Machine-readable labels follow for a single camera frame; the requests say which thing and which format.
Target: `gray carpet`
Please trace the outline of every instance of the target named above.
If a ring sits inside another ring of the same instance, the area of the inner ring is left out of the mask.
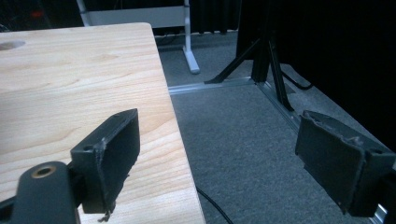
[[[168,85],[203,82],[218,74],[235,55],[236,35],[192,37],[201,68],[197,76],[188,70],[182,37],[159,46]],[[248,77],[250,71],[251,62],[245,62],[232,77]],[[300,91],[287,84],[297,113],[306,108],[326,113],[366,132],[317,89]],[[294,154],[296,132],[256,85],[175,94],[172,101],[196,186],[234,223],[371,223],[344,216],[304,170]],[[207,223],[225,223],[206,199],[200,201]]]

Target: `brass screw hole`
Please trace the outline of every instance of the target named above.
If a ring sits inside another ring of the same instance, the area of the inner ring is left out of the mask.
[[[56,167],[53,165],[46,165],[36,169],[32,173],[32,178],[38,179],[49,175],[52,175],[56,171]]]

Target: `black cable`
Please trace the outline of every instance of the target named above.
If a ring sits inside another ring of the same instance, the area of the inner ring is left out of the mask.
[[[199,189],[198,187],[197,191],[198,193],[200,193],[202,196],[204,196],[216,209],[218,209],[218,211],[221,213],[221,215],[224,217],[224,219],[227,221],[227,223],[229,224],[233,224],[233,222],[230,220],[230,218],[227,216],[227,214],[225,214],[225,212],[220,208],[220,206],[213,201],[209,196],[207,196],[207,194],[205,194],[201,189]]]
[[[294,79],[292,79],[291,77],[289,77],[286,73],[284,73],[282,71],[282,76],[285,77],[288,81],[290,81],[294,86],[296,86],[298,89],[303,90],[303,91],[307,91],[309,89],[311,89],[314,85],[309,84],[308,86],[302,86],[300,83],[296,82]]]
[[[164,41],[168,36],[169,36],[169,34],[166,34],[162,39],[160,39],[160,40],[157,42],[157,46],[163,46],[163,45],[171,44],[171,43],[174,42],[174,41],[176,40],[176,38],[177,38],[177,35],[174,35],[173,38],[172,38],[171,40],[169,40],[169,41],[163,43],[163,41]]]

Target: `metal stand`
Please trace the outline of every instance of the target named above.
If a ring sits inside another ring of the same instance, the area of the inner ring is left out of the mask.
[[[190,1],[184,0],[184,31],[186,36],[186,45],[183,47],[184,56],[192,74],[199,74],[201,71],[191,51],[191,21],[190,21]]]
[[[277,100],[289,111],[294,110],[291,107],[288,95],[286,94],[285,83],[283,81],[282,71],[280,70],[280,63],[276,52],[275,29],[276,18],[280,9],[279,2],[280,1],[267,0],[261,2],[262,5],[260,5],[259,8],[257,8],[255,4],[249,3],[248,1],[245,2],[246,9],[242,9],[241,11],[241,20],[244,18],[248,19],[251,16],[251,9],[256,10],[256,12],[260,11],[258,15],[260,15],[261,18],[260,23],[258,24],[259,27],[257,27],[258,37],[252,41],[252,44],[240,53],[240,55],[236,57],[219,75],[208,80],[205,84],[222,82],[244,60],[253,56],[251,78],[255,82],[265,82],[267,79],[268,68],[271,64],[276,86]],[[256,29],[256,27],[249,27],[248,29],[252,30]]]
[[[249,55],[254,53],[251,78],[255,82],[265,82],[267,79],[269,64],[271,63],[277,100],[289,111],[294,111],[289,103],[288,95],[286,94],[285,83],[283,81],[282,71],[280,70],[280,63],[277,58],[275,33],[272,32],[267,41],[264,41],[264,39],[266,38],[261,37],[257,39],[239,57],[236,57],[220,74],[206,81],[205,84],[215,84],[224,81],[224,79],[227,78],[247,57],[249,57]]]
[[[184,6],[180,7],[121,8],[107,11],[87,11],[84,0],[77,0],[77,3],[84,26],[128,22],[148,22],[152,28],[184,26],[186,36],[185,46],[183,46],[184,55],[191,73],[200,73],[198,63],[191,51],[190,0],[184,0]]]

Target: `metal frame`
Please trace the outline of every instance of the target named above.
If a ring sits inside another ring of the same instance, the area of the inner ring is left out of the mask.
[[[190,1],[184,0],[180,7],[149,7],[106,11],[87,11],[84,0],[77,0],[79,14],[84,26],[109,25],[128,22],[148,22],[152,28],[184,26],[184,56],[192,74],[199,74],[200,68],[191,50]]]
[[[268,100],[273,104],[275,109],[283,116],[289,126],[298,133],[300,128],[301,119],[296,111],[288,110],[280,101],[277,99],[276,91],[273,90],[272,86],[266,82],[257,83],[257,87],[265,94]]]
[[[178,95],[190,92],[197,92],[197,91],[206,91],[212,90],[216,88],[224,88],[224,87],[236,87],[236,86],[246,86],[246,85],[254,85],[255,82],[250,77],[237,77],[224,80],[224,82],[206,85],[205,83],[196,83],[196,84],[187,84],[187,85],[180,85],[180,86],[173,86],[169,87],[169,94],[171,95]]]

